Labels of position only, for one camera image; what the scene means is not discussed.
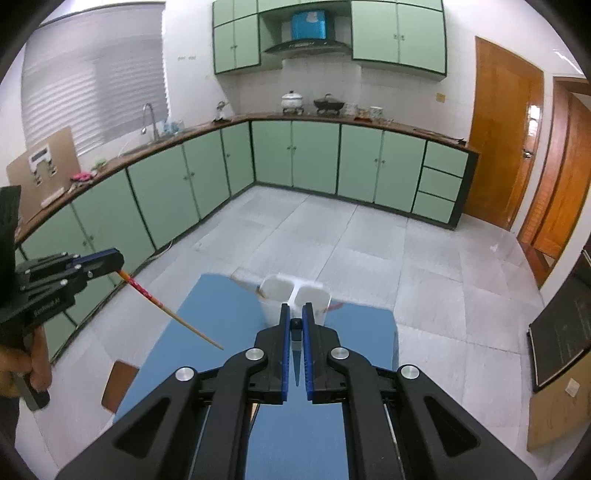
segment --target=drawer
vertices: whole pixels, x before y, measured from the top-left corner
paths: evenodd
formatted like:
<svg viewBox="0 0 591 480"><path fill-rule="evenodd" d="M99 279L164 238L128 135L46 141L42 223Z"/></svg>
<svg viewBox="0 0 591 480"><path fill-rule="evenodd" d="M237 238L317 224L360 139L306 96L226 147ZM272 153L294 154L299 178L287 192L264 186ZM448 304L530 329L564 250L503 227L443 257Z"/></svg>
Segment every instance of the drawer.
<svg viewBox="0 0 591 480"><path fill-rule="evenodd" d="M449 200L434 197L428 193L417 192L413 213L438 222L448 223L449 218L452 216L453 206L454 203Z"/></svg>
<svg viewBox="0 0 591 480"><path fill-rule="evenodd" d="M424 167L418 189L455 202L461 184L461 178Z"/></svg>
<svg viewBox="0 0 591 480"><path fill-rule="evenodd" d="M468 153L435 142L428 142L425 165L446 171L458 177L464 176Z"/></svg>

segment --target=white pot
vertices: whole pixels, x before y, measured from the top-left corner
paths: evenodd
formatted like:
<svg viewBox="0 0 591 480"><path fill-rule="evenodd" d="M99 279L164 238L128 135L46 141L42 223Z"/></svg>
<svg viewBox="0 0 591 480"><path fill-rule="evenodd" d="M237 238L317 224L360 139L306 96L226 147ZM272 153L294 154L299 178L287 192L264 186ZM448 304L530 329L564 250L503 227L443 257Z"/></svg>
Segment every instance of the white pot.
<svg viewBox="0 0 591 480"><path fill-rule="evenodd" d="M301 98L302 97L299 93L294 93L294 91L291 90L289 93L286 93L281 97L281 108L301 108Z"/></svg>

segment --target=gray tile floor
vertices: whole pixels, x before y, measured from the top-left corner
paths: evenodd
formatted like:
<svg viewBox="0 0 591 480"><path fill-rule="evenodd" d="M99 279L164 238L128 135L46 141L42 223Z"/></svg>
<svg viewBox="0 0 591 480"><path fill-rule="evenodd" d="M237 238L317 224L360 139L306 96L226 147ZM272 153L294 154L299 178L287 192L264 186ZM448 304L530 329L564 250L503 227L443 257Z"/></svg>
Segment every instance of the gray tile floor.
<svg viewBox="0 0 591 480"><path fill-rule="evenodd" d="M138 281L173 310L202 273L259 282L282 272L333 297L394 311L400 362L414 363L540 479L584 428L535 453L527 441L531 373L525 330L543 303L515 237L463 216L455 232L351 203L254 187L154 260ZM169 318L125 287L58 362L53 401L22 408L17 445L41 478L112 421L100 406L112 363L141 365Z"/></svg>

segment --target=blue box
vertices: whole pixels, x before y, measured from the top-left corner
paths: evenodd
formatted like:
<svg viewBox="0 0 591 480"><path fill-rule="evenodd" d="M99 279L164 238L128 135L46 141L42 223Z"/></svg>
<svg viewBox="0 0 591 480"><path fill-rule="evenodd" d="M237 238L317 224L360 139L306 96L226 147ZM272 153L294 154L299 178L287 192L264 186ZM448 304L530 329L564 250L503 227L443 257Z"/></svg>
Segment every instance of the blue box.
<svg viewBox="0 0 591 480"><path fill-rule="evenodd" d="M332 18L324 10L300 12L291 17L291 39L332 38L333 25Z"/></svg>

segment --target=human hand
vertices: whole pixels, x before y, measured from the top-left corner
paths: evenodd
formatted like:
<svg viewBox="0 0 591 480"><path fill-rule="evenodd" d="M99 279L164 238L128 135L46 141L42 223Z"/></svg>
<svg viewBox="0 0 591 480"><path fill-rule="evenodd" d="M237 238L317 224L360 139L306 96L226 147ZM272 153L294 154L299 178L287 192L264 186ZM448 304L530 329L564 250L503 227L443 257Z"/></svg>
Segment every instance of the human hand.
<svg viewBox="0 0 591 480"><path fill-rule="evenodd" d="M19 397L20 393L12 380L11 372L31 373L31 386L44 392L51 385L51 365L45 330L42 326L35 329L31 353L17 348L0 345L0 396Z"/></svg>

